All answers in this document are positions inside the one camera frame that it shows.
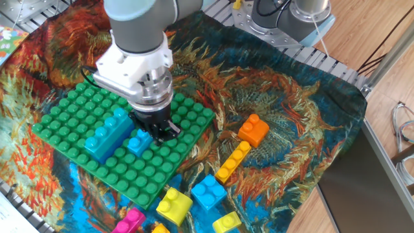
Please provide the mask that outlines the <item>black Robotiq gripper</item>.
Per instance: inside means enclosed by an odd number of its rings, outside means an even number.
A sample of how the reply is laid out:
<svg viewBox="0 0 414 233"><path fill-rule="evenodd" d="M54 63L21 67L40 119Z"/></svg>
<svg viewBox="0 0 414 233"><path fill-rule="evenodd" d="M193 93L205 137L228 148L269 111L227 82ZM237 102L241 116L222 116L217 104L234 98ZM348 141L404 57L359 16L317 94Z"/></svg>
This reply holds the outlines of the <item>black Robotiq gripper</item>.
<svg viewBox="0 0 414 233"><path fill-rule="evenodd" d="M161 146L165 140L173 140L181 134L181 128L170 120L171 107L169 105L153 112L132 109L128 116L136 127L150 134L157 146Z"/></svg>

